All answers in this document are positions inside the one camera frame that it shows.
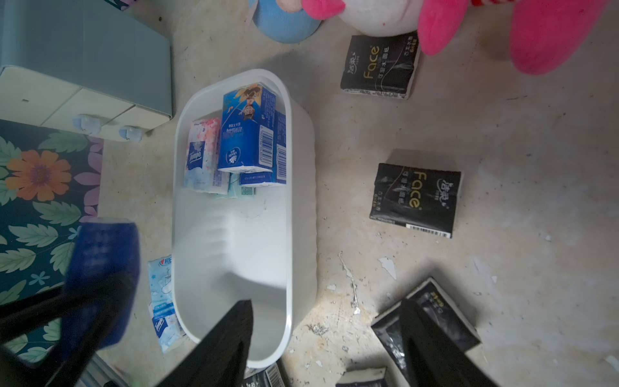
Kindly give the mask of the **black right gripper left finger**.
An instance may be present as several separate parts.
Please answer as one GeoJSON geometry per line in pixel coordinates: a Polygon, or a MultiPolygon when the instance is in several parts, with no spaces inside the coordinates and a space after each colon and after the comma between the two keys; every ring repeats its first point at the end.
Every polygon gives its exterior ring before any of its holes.
{"type": "Polygon", "coordinates": [[[159,385],[241,386],[252,332],[251,301],[238,301],[159,385]]]}

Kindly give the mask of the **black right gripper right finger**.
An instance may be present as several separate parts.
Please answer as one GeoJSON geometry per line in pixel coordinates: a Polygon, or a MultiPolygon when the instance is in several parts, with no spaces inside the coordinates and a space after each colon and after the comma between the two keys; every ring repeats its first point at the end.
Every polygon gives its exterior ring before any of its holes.
{"type": "Polygon", "coordinates": [[[494,386],[413,300],[400,306],[406,371],[413,386],[494,386]]]}

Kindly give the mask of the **white plastic storage box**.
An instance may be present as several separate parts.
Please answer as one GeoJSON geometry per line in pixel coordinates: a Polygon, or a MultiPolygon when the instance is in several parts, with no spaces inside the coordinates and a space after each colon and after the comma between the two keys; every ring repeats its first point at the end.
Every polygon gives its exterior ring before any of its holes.
{"type": "Polygon", "coordinates": [[[240,300],[253,307],[247,365],[279,360],[314,306],[317,198],[314,125],[285,83],[251,69],[199,90],[177,122],[173,173],[172,295],[180,323],[199,342],[240,300]],[[252,199],[223,199],[183,186],[190,125],[222,113],[225,93],[260,82],[287,119],[287,183],[252,199]]]}

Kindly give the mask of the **teal cartoon tissue pack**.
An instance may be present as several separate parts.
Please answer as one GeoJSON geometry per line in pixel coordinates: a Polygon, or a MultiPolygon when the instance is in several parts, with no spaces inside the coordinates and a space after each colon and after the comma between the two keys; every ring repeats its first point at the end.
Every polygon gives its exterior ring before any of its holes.
{"type": "Polygon", "coordinates": [[[253,198],[256,195],[254,187],[242,186],[240,184],[240,174],[231,174],[228,187],[228,198],[253,198]]]}

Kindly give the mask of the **pink floral Tempo tissue pack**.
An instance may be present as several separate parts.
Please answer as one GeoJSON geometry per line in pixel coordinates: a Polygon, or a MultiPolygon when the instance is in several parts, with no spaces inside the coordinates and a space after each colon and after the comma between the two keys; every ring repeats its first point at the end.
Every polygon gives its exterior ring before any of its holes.
{"type": "Polygon", "coordinates": [[[227,195],[230,174],[219,171],[221,119],[199,119],[190,126],[184,187],[207,194],[227,195]]]}

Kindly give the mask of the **blue cartoon tissue pack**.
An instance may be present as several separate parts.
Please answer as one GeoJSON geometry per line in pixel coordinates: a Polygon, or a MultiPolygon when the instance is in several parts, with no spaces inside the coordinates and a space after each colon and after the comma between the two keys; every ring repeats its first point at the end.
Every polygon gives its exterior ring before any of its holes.
{"type": "Polygon", "coordinates": [[[272,172],[277,96],[261,83],[223,96],[219,170],[231,174],[272,172]]]}

